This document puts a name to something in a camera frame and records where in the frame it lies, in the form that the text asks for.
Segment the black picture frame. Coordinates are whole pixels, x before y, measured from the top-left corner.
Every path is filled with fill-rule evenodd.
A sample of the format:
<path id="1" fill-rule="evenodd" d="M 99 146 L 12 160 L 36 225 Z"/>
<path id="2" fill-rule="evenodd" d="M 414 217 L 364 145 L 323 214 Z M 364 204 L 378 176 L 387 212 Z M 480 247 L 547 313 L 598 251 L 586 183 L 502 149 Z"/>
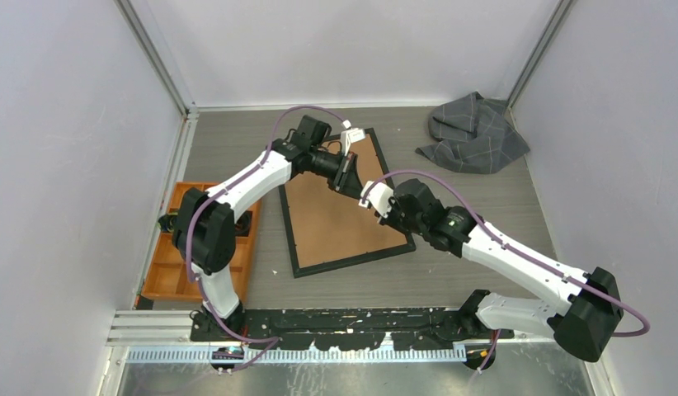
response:
<path id="1" fill-rule="evenodd" d="M 358 201 L 305 172 L 278 188 L 293 277 L 311 276 L 416 250 L 413 237 L 378 223 Z"/>

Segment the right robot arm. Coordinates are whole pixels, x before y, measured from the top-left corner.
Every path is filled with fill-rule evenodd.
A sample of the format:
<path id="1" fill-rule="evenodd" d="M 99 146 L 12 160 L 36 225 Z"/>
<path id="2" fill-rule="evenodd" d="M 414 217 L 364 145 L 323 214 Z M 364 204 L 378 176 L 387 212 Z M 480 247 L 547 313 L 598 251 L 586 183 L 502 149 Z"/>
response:
<path id="1" fill-rule="evenodd" d="M 460 316 L 465 335 L 510 329 L 552 338 L 578 359 L 597 362 L 624 313 L 615 276 L 568 266 L 509 238 L 461 205 L 445 206 L 416 178 L 395 188 L 366 189 L 381 224 L 422 237 L 436 250 L 490 268 L 533 294 L 531 299 L 477 291 Z"/>

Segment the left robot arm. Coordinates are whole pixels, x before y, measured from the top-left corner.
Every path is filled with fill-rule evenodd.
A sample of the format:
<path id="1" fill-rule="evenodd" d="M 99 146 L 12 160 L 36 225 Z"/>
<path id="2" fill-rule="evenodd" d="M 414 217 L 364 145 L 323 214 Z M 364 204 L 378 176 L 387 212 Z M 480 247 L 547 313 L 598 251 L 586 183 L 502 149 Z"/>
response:
<path id="1" fill-rule="evenodd" d="M 241 300 L 229 268 L 241 216 L 269 191 L 304 172 L 325 178 L 329 189 L 338 194 L 360 199 L 363 185 L 351 145 L 364 139 L 365 131 L 351 127 L 348 121 L 343 126 L 341 148 L 332 153 L 323 147 L 330 125 L 306 115 L 288 137 L 271 141 L 234 177 L 207 191 L 192 187 L 184 194 L 172 244 L 185 259 L 190 278 L 198 283 L 205 308 L 214 314 L 210 330 L 220 340 L 231 342 L 242 331 L 242 320 L 236 314 Z"/>

